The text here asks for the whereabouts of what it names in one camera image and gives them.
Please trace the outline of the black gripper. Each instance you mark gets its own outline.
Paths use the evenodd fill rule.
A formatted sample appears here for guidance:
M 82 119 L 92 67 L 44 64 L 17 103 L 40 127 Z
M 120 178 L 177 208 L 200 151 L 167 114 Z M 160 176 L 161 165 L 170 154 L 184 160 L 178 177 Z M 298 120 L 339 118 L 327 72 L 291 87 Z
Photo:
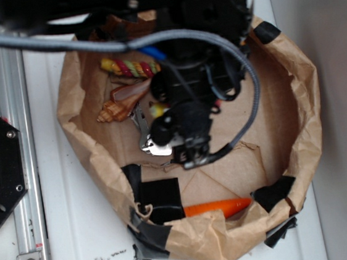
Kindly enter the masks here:
M 241 91 L 244 72 L 231 55 L 196 40 L 168 40 L 156 46 L 168 64 L 161 66 L 150 85 L 152 96 L 170 107 L 151 125 L 155 144 L 209 139 L 217 100 L 233 101 Z

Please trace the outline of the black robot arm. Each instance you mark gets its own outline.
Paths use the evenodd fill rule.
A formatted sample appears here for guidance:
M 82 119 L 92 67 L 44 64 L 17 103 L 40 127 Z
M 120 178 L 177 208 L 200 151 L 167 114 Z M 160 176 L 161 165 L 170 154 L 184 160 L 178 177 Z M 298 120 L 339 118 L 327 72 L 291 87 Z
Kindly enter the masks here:
M 141 38 L 110 43 L 40 40 L 101 26 L 109 17 L 131 20 L 153 10 L 156 26 Z M 25 37 L 0 35 L 0 47 L 31 51 L 127 52 L 137 50 L 161 71 L 133 91 L 150 91 L 169 105 L 151 125 L 159 145 L 192 148 L 210 141 L 211 114 L 218 100 L 233 101 L 241 90 L 241 69 L 254 72 L 241 50 L 251 25 L 248 0 L 0 0 L 0 25 Z

